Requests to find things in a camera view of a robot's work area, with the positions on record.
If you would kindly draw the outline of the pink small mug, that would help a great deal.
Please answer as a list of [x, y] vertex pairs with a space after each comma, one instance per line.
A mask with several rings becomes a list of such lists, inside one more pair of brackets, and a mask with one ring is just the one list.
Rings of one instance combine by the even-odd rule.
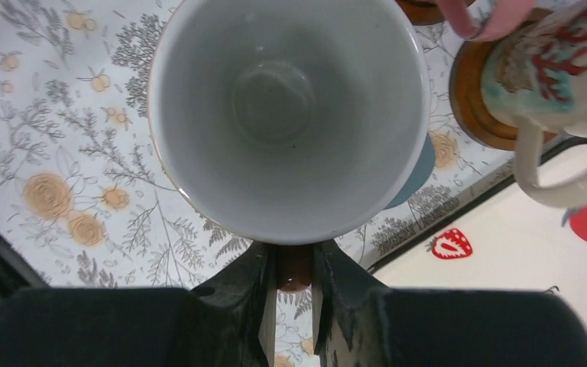
[[148, 78], [157, 156], [187, 202], [272, 245], [277, 286], [312, 245], [395, 198], [428, 135], [429, 77], [394, 1], [184, 1]]

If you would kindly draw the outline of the cream mug front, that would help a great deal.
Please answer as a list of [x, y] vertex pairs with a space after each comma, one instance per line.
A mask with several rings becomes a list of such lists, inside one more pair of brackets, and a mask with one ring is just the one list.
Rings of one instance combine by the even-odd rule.
[[587, 171], [544, 185], [538, 168], [545, 132], [587, 138], [587, 1], [555, 11], [506, 37], [485, 62], [482, 100], [517, 129], [514, 177], [533, 200], [587, 204]]

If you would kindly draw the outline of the pink large mug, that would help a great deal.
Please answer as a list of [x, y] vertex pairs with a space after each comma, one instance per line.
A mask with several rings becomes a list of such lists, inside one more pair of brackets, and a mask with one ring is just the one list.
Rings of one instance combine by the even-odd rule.
[[438, 0], [437, 8], [453, 31], [465, 41], [496, 41], [522, 24], [536, 5], [535, 0], [501, 0], [487, 18], [479, 21], [464, 1]]

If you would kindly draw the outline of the grey blue coaster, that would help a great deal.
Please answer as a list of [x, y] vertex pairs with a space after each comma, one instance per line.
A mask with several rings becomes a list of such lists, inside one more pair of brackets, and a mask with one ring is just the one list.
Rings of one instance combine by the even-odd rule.
[[423, 149], [418, 161], [414, 166], [411, 175], [405, 185], [397, 193], [395, 198], [385, 207], [385, 209], [395, 208], [405, 203], [414, 193], [416, 193], [430, 178], [436, 162], [435, 150], [429, 135], [426, 136]]

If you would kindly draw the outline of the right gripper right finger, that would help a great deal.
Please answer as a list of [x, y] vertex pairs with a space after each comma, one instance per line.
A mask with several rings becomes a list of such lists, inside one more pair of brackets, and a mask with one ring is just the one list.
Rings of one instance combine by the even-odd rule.
[[312, 251], [323, 366], [587, 366], [587, 331], [559, 297], [393, 288], [333, 240]]

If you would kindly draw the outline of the brown wooden coaster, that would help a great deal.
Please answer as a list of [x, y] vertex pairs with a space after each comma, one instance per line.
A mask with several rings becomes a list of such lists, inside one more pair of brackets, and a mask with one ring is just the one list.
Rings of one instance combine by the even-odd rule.
[[410, 22], [416, 26], [443, 23], [446, 19], [433, 0], [396, 0]]
[[466, 41], [454, 59], [450, 79], [450, 105], [455, 120], [470, 138], [490, 148], [513, 151], [518, 130], [495, 118], [484, 104], [482, 75], [496, 50], [508, 50], [505, 39]]

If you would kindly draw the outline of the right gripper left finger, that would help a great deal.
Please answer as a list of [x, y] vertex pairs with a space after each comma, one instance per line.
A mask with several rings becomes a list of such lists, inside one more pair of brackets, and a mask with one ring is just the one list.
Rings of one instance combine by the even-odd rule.
[[29, 287], [0, 306], [0, 366], [270, 366], [274, 247], [199, 286]]

